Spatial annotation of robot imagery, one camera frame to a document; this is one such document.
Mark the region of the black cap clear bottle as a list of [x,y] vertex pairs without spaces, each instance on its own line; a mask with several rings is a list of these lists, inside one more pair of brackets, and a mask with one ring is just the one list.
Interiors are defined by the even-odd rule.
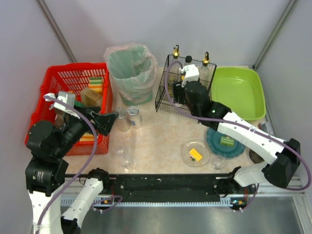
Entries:
[[184,64],[184,67],[187,67],[187,68],[190,68],[192,67],[194,64],[192,63],[193,61],[193,58],[192,56],[188,55],[185,57],[185,64]]

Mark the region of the teal ceramic plate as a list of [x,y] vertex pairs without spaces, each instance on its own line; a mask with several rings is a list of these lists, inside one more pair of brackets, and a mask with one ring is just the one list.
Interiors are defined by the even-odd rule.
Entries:
[[241,155],[245,151],[246,147],[237,140],[235,140],[235,144],[233,147],[220,145],[221,137],[227,137],[227,135],[217,132],[213,129],[209,129],[207,131],[206,141],[208,143],[208,146],[215,155],[231,159]]

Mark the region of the small glass bowl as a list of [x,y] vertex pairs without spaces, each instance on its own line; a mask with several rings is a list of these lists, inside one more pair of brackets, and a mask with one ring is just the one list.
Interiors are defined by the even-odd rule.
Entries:
[[219,171],[225,168],[226,166],[226,159],[222,156],[214,156],[212,159],[212,167]]

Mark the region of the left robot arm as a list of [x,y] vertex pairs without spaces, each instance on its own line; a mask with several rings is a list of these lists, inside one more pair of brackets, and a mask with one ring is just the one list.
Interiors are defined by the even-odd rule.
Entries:
[[93,201],[108,184],[107,171],[91,170],[73,206],[63,214],[60,212],[60,195],[69,186],[65,183],[68,163],[64,156],[88,130],[107,136],[118,116],[117,112],[98,111],[98,107],[78,108],[61,129],[46,120],[36,122],[29,129],[26,146],[33,157],[25,176],[36,234],[79,234]]

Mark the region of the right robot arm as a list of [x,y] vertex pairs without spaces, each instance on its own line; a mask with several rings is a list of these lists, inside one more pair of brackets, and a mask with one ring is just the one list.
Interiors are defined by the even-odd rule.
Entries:
[[196,117],[203,125],[234,138],[263,158],[258,165],[238,167],[230,173],[241,187],[267,181],[276,187],[287,188],[300,165],[299,141],[294,138],[285,141],[259,130],[229,107],[212,101],[207,88],[199,81],[185,85],[174,82],[173,95],[175,101],[188,107],[189,117]]

